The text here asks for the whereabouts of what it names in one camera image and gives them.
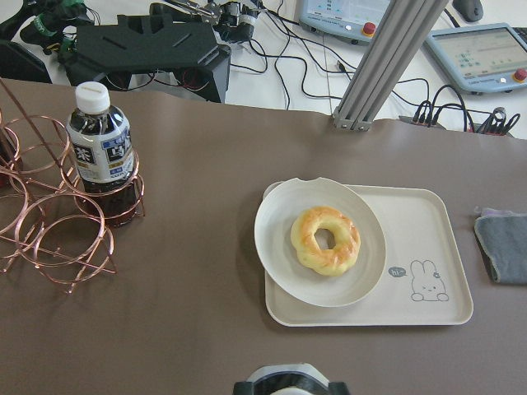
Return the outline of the beige rabbit tray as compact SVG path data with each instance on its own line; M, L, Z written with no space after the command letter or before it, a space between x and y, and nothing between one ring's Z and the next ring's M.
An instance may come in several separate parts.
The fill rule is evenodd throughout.
M385 269L364 299L319 307L281 288L265 271L270 315L288 327L460 325L473 301L443 201L418 188L343 185L357 193L384 232Z

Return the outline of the blue teach pendant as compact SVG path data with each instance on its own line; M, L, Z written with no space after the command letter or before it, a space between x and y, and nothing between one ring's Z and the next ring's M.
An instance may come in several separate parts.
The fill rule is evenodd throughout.
M526 42L506 23L433 30L424 44L462 91L483 94L526 88Z
M298 1L300 25L319 35L368 45L389 6L385 0Z

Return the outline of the aluminium frame post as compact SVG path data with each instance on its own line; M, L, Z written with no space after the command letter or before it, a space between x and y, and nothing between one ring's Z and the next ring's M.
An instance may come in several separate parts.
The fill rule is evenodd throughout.
M336 110L338 129L370 128L447 2L396 0L389 3L368 50Z

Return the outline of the grey folded cloth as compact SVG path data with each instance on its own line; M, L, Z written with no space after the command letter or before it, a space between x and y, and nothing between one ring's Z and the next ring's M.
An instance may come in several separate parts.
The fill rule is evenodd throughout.
M484 207L474 232L497 284L526 285L526 214Z

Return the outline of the white round plate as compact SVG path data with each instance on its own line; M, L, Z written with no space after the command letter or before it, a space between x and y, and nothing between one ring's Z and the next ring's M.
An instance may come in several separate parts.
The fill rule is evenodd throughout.
M359 231L357 262L340 276L323 276L302 266L291 243L294 220L315 206L339 210ZM319 307L364 299L385 269L385 237L376 215L357 193L330 179L290 179L268 192L255 217L254 242L266 273L291 296Z

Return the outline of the black device box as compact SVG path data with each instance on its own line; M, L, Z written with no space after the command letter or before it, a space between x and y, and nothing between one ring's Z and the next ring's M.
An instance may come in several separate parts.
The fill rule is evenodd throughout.
M62 62L73 86L99 81L127 90L133 75L169 72L205 100L223 103L230 57L208 23L174 23L168 14L119 15L115 25L78 27L74 50Z

